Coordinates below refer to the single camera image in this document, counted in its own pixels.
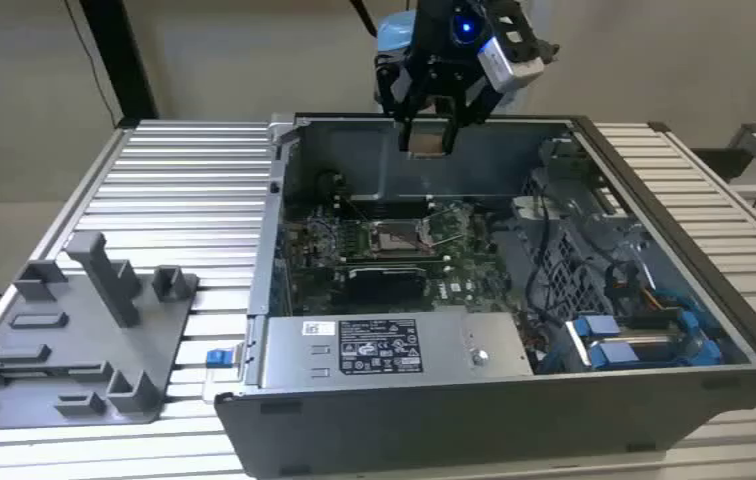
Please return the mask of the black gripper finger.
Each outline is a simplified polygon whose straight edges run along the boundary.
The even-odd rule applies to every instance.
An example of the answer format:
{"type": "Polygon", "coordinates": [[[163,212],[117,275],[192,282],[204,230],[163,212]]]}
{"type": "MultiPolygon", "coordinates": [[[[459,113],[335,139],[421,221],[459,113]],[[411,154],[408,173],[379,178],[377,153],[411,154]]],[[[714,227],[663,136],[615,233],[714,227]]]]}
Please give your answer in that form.
{"type": "Polygon", "coordinates": [[[495,90],[489,80],[481,76],[461,95],[449,101],[447,125],[443,130],[443,152],[453,150],[457,132],[471,124],[481,124],[489,117],[503,94],[495,90]]]}
{"type": "Polygon", "coordinates": [[[403,49],[377,50],[373,56],[373,98],[383,114],[397,127],[397,148],[407,151],[412,133],[412,122],[421,106],[415,107],[416,94],[411,93],[412,77],[405,69],[403,49]]]}

